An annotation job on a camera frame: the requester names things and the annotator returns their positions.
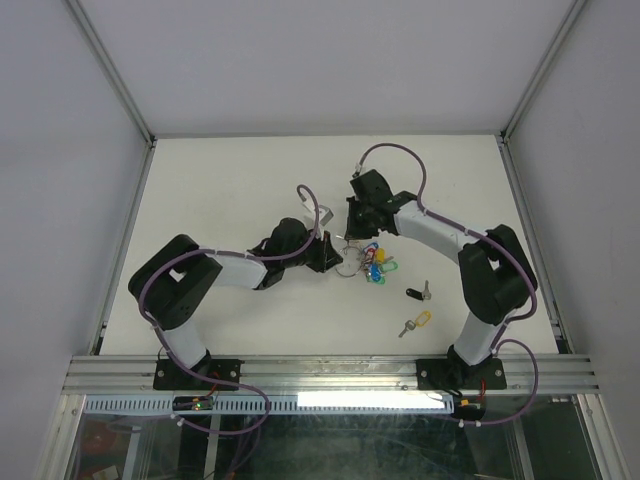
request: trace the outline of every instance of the white wall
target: white wall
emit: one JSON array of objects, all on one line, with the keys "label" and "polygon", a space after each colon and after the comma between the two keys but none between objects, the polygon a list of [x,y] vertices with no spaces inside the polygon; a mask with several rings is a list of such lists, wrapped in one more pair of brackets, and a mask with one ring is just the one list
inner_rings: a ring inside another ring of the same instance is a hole
[{"label": "white wall", "polygon": [[62,2],[0,4],[0,465],[31,478],[143,155]]},{"label": "white wall", "polygon": [[82,0],[157,135],[496,132],[571,0]]},{"label": "white wall", "polygon": [[640,2],[593,2],[513,140],[564,321],[640,478]]}]

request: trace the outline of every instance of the purple cable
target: purple cable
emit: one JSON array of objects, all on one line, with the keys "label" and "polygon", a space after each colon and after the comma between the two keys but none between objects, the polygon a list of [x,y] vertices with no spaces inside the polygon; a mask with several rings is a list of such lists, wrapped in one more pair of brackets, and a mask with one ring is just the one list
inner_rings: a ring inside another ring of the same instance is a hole
[{"label": "purple cable", "polygon": [[[524,406],[518,410],[516,413],[509,415],[508,417],[504,417],[504,418],[500,418],[498,420],[488,420],[486,422],[480,422],[481,426],[495,426],[495,425],[502,425],[504,423],[509,423],[512,420],[515,420],[516,418],[520,418],[522,415],[524,415],[533,405],[533,402],[536,399],[536,396],[538,395],[538,384],[540,381],[540,371],[538,369],[538,362],[536,361],[536,357],[533,353],[533,351],[526,346],[523,342],[521,342],[520,340],[515,340],[513,338],[507,338],[505,340],[502,340],[498,346],[496,347],[497,351],[500,351],[500,347],[502,347],[505,343],[515,343],[516,345],[520,345],[522,348],[525,349],[525,351],[527,352],[527,354],[529,355],[529,357],[531,358],[531,363],[533,365],[533,389],[531,390],[531,395],[529,396],[529,400],[527,400],[527,403],[524,404]],[[446,421],[451,421],[451,422],[456,422],[456,423],[460,423],[460,420],[456,420],[455,418],[451,418],[451,417],[442,417],[443,420]],[[476,425],[476,422],[472,422],[470,420],[463,420],[462,423],[464,425]]]},{"label": "purple cable", "polygon": [[491,238],[487,237],[486,235],[483,235],[482,233],[476,232],[474,230],[469,230],[467,229],[464,225],[451,220],[450,218],[447,218],[443,215],[440,215],[438,213],[432,212],[430,211],[423,203],[422,203],[422,194],[424,193],[424,189],[427,186],[427,168],[424,165],[424,162],[422,161],[422,159],[418,156],[417,153],[415,153],[413,150],[411,150],[408,147],[405,147],[404,145],[400,145],[398,143],[378,143],[372,147],[369,147],[363,154],[362,157],[360,158],[360,162],[358,162],[358,165],[360,167],[362,167],[362,165],[364,165],[365,160],[367,159],[367,157],[369,156],[369,154],[380,147],[392,147],[392,148],[398,148],[404,152],[407,152],[409,155],[411,155],[417,162],[418,165],[420,165],[420,170],[422,171],[422,182],[420,183],[420,188],[418,189],[418,194],[417,194],[417,203],[418,203],[418,208],[420,208],[420,210],[422,210],[422,212],[424,212],[425,215],[430,216],[431,218],[435,218],[436,220],[449,225],[450,227],[455,228],[456,230],[460,230],[461,232],[470,235],[478,240],[481,240],[485,243],[488,243],[489,245],[491,245],[493,248],[495,248],[496,250],[498,250],[502,255],[504,255],[504,257],[509,260],[509,262],[514,266],[514,268],[516,269],[516,271],[518,272],[518,274],[522,277],[522,279],[524,280],[524,283],[527,286],[527,290],[529,291],[529,298],[531,298],[531,308],[529,309],[529,311],[525,314],[522,315],[516,315],[515,317],[511,317],[508,318],[505,322],[504,325],[500,328],[500,330],[498,331],[498,334],[496,335],[496,338],[493,340],[493,343],[491,345],[491,348],[494,348],[495,345],[498,343],[498,340],[502,337],[504,331],[506,330],[506,327],[509,323],[511,322],[515,322],[518,320],[525,320],[527,318],[531,318],[537,311],[538,309],[538,299],[536,297],[536,289],[533,287],[533,283],[531,282],[531,279],[529,278],[529,276],[527,275],[527,273],[524,271],[524,268],[522,268],[522,265],[520,265],[520,263],[513,257],[513,255],[511,255],[502,245],[500,245],[498,242],[496,242],[495,240],[492,240]]},{"label": "purple cable", "polygon": [[231,474],[233,472],[237,472],[240,467],[242,467],[245,463],[247,463],[249,461],[249,459],[251,458],[251,456],[253,455],[253,453],[256,451],[256,449],[258,448],[258,444],[260,443],[260,433],[262,432],[261,429],[257,429],[256,431],[256,436],[255,439],[253,440],[253,446],[251,447],[251,450],[249,450],[249,453],[247,453],[244,458],[242,460],[240,460],[240,457],[242,455],[242,450],[244,450],[247,445],[249,444],[249,442],[251,441],[249,436],[243,438],[242,440],[245,440],[242,444],[238,445],[238,449],[236,450],[236,454],[233,457],[233,460],[231,461],[231,464],[229,465],[229,470],[227,471],[226,475],[225,475],[225,480],[228,479],[228,477],[231,477]]},{"label": "purple cable", "polygon": [[304,252],[311,245],[311,242],[313,242],[313,239],[315,238],[316,234],[318,233],[318,228],[319,228],[319,223],[320,223],[320,207],[318,205],[318,200],[316,199],[316,196],[313,194],[311,189],[309,187],[307,187],[306,185],[298,185],[296,187],[296,191],[298,192],[298,195],[303,199],[304,199],[304,195],[302,194],[301,190],[305,190],[309,194],[309,197],[311,198],[311,200],[313,202],[313,206],[315,207],[316,218],[315,218],[315,221],[314,221],[314,224],[313,224],[313,230],[311,231],[311,235],[309,235],[309,238],[307,239],[305,244],[302,245],[295,252],[288,253],[286,255],[276,255],[276,256],[273,256],[273,257],[256,257],[255,255],[248,255],[248,254],[239,253],[239,252],[217,251],[217,250],[214,250],[214,249],[211,249],[211,248],[199,248],[198,250],[193,250],[191,252],[187,252],[187,253],[184,253],[182,255],[179,255],[176,258],[174,258],[174,259],[168,261],[167,263],[165,263],[156,272],[154,272],[153,275],[151,275],[151,277],[149,277],[149,280],[147,280],[147,283],[145,283],[144,287],[142,287],[142,291],[140,292],[140,298],[138,300],[138,310],[140,311],[140,315],[142,315],[142,318],[144,318],[149,323],[151,323],[151,325],[153,326],[153,330],[155,331],[156,336],[158,337],[158,340],[160,340],[160,343],[162,344],[162,346],[164,347],[165,351],[167,352],[167,356],[178,366],[178,368],[180,368],[180,370],[182,370],[183,372],[191,375],[194,378],[197,378],[200,381],[211,383],[213,385],[224,385],[224,386],[228,386],[228,387],[237,387],[237,388],[242,388],[244,390],[249,390],[251,392],[254,392],[254,393],[257,393],[258,395],[260,395],[265,401],[265,413],[264,413],[264,415],[262,417],[260,417],[258,419],[258,421],[256,421],[256,423],[254,423],[251,427],[247,427],[247,428],[244,428],[244,429],[241,429],[241,430],[234,430],[234,431],[214,430],[214,429],[211,429],[211,428],[202,427],[202,426],[200,426],[198,424],[190,422],[189,420],[187,420],[184,417],[176,415],[176,417],[178,417],[180,419],[180,422],[184,423],[185,425],[188,425],[188,426],[190,426],[192,428],[195,428],[196,430],[199,430],[201,432],[208,433],[208,434],[213,434],[213,435],[243,435],[245,433],[250,433],[250,432],[254,431],[255,429],[260,427],[260,425],[262,425],[266,421],[267,417],[269,416],[269,412],[271,412],[271,403],[269,402],[269,397],[267,397],[267,395],[257,387],[253,387],[251,385],[246,385],[246,384],[243,384],[243,383],[228,382],[226,380],[220,380],[220,379],[217,379],[217,378],[211,378],[211,377],[207,377],[205,375],[201,375],[201,374],[199,374],[197,372],[192,371],[189,367],[187,367],[182,362],[182,360],[180,360],[178,357],[176,357],[173,354],[173,352],[171,351],[171,349],[169,348],[169,344],[167,343],[166,339],[164,338],[164,333],[162,332],[162,329],[160,328],[160,325],[158,324],[156,319],[153,318],[151,316],[151,314],[149,314],[145,309],[145,299],[147,297],[147,294],[149,293],[149,289],[151,288],[151,285],[153,285],[153,283],[164,272],[166,272],[167,270],[171,269],[172,267],[174,267],[178,263],[180,263],[180,262],[182,262],[182,261],[184,261],[184,260],[186,260],[188,258],[194,257],[196,255],[202,255],[202,254],[206,254],[206,255],[223,255],[223,256],[228,256],[228,257],[247,258],[249,260],[255,260],[255,261],[259,261],[259,262],[275,262],[275,261],[280,261],[280,260],[287,260],[289,258],[296,257],[296,256],[300,255],[302,252]]}]

